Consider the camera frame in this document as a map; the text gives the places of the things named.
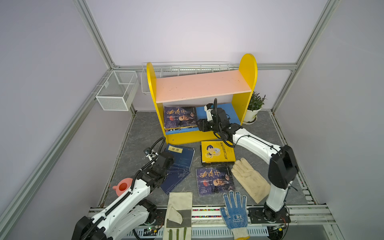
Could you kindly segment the yellow cartoon cover book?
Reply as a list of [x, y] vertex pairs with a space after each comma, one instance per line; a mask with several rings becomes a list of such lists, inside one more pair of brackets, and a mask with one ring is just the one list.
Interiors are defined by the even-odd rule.
[[167, 135], [170, 134], [178, 134], [178, 133], [187, 133], [187, 132], [193, 132], [193, 131], [198, 131], [198, 127], [187, 127], [187, 128], [177, 128], [177, 129], [165, 129], [165, 132]]

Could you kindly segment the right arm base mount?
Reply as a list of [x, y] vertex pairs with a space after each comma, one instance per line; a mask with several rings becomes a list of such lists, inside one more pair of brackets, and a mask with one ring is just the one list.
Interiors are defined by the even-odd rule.
[[291, 222], [288, 209], [283, 207], [280, 211], [274, 212], [269, 207], [248, 208], [248, 217], [252, 224], [288, 224]]

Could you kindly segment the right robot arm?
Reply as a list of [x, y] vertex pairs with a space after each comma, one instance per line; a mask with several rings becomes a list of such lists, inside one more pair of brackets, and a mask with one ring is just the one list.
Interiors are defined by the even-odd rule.
[[228, 147], [243, 147], [263, 159], [269, 165], [268, 178], [272, 184], [264, 206], [265, 214], [277, 215], [285, 206], [288, 189], [299, 173], [293, 149], [269, 143], [244, 129], [241, 125], [230, 123], [222, 108], [218, 107], [217, 99], [204, 106], [207, 115], [197, 122], [201, 132], [213, 132]]

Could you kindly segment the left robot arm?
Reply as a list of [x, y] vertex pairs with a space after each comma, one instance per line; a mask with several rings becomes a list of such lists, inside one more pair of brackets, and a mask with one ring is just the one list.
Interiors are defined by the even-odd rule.
[[163, 184], [174, 163], [171, 153], [161, 151], [165, 141], [161, 137], [145, 149], [149, 162], [136, 172], [131, 186], [111, 205], [76, 223], [73, 240], [121, 240], [138, 226], [154, 222], [157, 207], [146, 197]]

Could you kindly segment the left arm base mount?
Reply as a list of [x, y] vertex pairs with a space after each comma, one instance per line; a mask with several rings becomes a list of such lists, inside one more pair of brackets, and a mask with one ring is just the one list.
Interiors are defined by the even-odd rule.
[[130, 233], [129, 236], [137, 240], [161, 240], [164, 235], [166, 209], [156, 210], [155, 218], [151, 223], [144, 223]]

